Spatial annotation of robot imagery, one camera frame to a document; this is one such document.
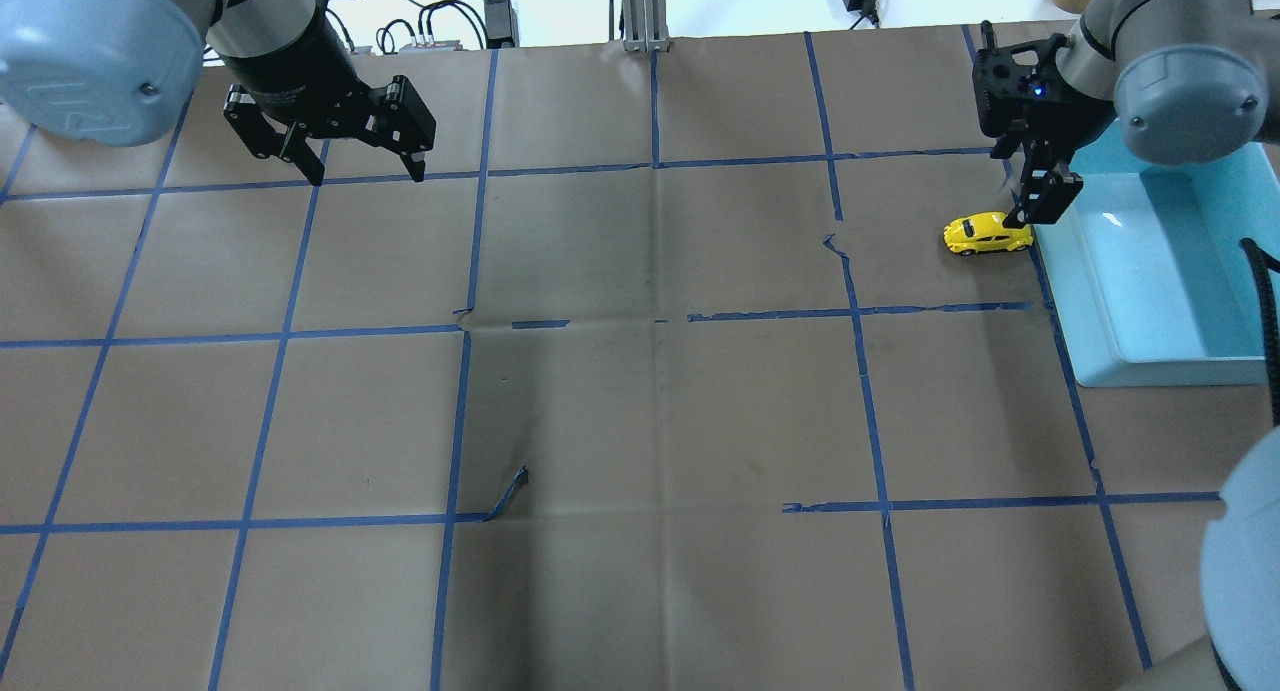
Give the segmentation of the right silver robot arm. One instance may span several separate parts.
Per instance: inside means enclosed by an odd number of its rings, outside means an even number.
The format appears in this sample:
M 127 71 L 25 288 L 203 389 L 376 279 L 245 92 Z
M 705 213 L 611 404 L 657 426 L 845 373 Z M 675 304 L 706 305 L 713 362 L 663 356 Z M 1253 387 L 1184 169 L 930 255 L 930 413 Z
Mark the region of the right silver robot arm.
M 1059 221 L 1083 188 L 1071 159 L 1111 123 L 1162 168 L 1276 143 L 1277 35 L 1253 0 L 1091 0 L 1068 35 L 1007 47 L 983 22 L 978 123 L 992 157 L 1024 155 L 1005 226 Z

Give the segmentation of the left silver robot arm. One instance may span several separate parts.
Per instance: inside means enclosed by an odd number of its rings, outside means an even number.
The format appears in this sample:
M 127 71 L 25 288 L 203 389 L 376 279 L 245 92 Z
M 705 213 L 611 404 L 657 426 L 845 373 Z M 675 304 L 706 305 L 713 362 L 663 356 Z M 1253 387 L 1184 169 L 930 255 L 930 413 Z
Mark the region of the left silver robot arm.
M 106 147 L 173 131 L 212 49 L 223 116 L 255 157 L 320 186 L 311 139 L 358 139 L 425 177 L 436 122 L 406 75 L 374 88 L 329 24 L 330 0 L 1 0 L 3 100 L 40 129 Z

